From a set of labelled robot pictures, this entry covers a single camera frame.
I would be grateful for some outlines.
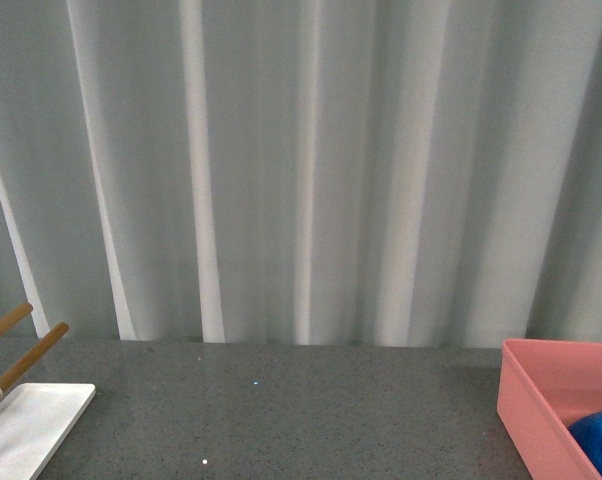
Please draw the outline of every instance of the white curtain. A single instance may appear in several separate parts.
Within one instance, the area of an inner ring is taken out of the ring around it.
[[[0,0],[0,316],[602,341],[602,0]]]

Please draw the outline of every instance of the pink plastic bin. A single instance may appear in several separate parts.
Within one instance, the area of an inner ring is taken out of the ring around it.
[[[602,343],[508,339],[497,411],[532,477],[601,475],[567,426],[602,410]]]

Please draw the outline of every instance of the white board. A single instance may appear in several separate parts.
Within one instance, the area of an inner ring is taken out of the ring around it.
[[[86,409],[94,385],[24,383],[0,403],[0,480],[32,480]]]

